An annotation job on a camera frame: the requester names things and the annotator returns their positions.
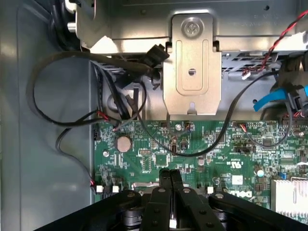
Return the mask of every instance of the heatsink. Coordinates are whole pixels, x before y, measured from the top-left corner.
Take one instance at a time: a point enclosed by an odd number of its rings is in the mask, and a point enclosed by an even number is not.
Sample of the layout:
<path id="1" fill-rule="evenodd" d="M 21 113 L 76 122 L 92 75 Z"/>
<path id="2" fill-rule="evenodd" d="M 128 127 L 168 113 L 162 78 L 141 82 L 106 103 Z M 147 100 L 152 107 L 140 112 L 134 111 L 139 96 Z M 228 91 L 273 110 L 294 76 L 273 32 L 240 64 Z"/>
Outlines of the heatsink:
<path id="1" fill-rule="evenodd" d="M 287 217 L 308 218 L 308 180 L 272 180 L 270 208 Z"/>

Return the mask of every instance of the motherboard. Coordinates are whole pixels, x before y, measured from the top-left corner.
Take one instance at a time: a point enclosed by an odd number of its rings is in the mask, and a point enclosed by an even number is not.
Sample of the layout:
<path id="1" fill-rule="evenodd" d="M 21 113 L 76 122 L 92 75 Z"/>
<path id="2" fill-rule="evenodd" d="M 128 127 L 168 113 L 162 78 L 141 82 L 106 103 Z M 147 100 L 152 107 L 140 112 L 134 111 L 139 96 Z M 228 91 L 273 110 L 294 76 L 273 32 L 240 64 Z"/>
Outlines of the motherboard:
<path id="1" fill-rule="evenodd" d="M 191 154 L 210 146 L 223 121 L 146 121 L 150 134 L 174 153 Z M 269 146 L 286 132 L 277 121 L 243 122 L 254 140 Z M 308 127 L 294 123 L 287 141 L 273 149 L 256 146 L 239 126 L 230 122 L 216 148 L 199 157 L 168 153 L 133 121 L 118 132 L 106 123 L 95 130 L 95 180 L 100 184 L 96 201 L 125 189 L 141 195 L 158 185 L 159 169 L 179 169 L 187 187 L 205 196 L 223 190 L 252 203 L 308 223 Z"/>

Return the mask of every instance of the green circuit board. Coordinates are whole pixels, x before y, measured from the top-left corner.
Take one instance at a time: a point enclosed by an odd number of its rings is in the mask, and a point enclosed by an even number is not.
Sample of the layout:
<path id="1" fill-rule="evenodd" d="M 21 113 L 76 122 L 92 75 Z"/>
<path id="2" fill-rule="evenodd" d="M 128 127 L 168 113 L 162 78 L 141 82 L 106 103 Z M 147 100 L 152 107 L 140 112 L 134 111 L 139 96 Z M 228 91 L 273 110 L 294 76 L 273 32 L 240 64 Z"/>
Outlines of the green circuit board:
<path id="1" fill-rule="evenodd" d="M 149 132 L 163 145 L 179 153 L 191 154 L 210 146 L 218 136 L 223 121 L 172 121 L 171 127 L 189 132 L 173 137 L 166 121 L 146 121 Z M 217 188 L 270 209 L 271 181 L 307 178 L 307 167 L 297 163 L 307 159 L 308 128 L 298 124 L 292 128 L 288 140 L 274 149 L 253 145 L 239 126 L 230 122 L 219 145 L 200 157 L 180 157 L 159 147 L 145 133 L 138 121 L 113 132 L 112 126 L 100 124 L 95 141 L 95 179 L 112 192 L 134 189 L 142 194 L 158 183 L 159 169 L 179 169 L 183 183 L 198 188 L 204 194 Z M 246 122 L 252 137 L 264 144 L 278 142 L 286 132 L 286 125 L 276 121 Z M 128 137 L 131 148 L 121 153 L 115 147 L 119 137 Z M 296 217 L 304 223 L 307 217 Z"/>

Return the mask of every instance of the sticker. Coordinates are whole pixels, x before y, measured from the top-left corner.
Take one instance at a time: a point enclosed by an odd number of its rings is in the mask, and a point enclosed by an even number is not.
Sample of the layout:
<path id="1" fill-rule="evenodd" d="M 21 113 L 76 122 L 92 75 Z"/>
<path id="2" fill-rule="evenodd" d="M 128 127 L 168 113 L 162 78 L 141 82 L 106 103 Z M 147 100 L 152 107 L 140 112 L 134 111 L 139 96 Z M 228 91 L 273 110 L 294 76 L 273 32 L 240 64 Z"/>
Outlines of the sticker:
<path id="1" fill-rule="evenodd" d="M 243 176 L 232 176 L 232 184 L 233 185 L 242 185 L 243 184 Z"/>

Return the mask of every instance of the metal bracket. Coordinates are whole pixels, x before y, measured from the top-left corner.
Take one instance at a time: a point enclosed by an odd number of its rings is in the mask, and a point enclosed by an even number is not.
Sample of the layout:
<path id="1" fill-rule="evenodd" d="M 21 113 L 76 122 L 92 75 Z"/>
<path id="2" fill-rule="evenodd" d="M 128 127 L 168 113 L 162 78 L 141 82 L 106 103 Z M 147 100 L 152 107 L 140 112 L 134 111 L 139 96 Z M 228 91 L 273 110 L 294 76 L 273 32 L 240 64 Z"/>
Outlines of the metal bracket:
<path id="1" fill-rule="evenodd" d="M 213 17 L 172 19 L 172 52 L 164 62 L 164 101 L 170 115 L 215 115 L 221 99 L 221 53 L 213 47 Z"/>

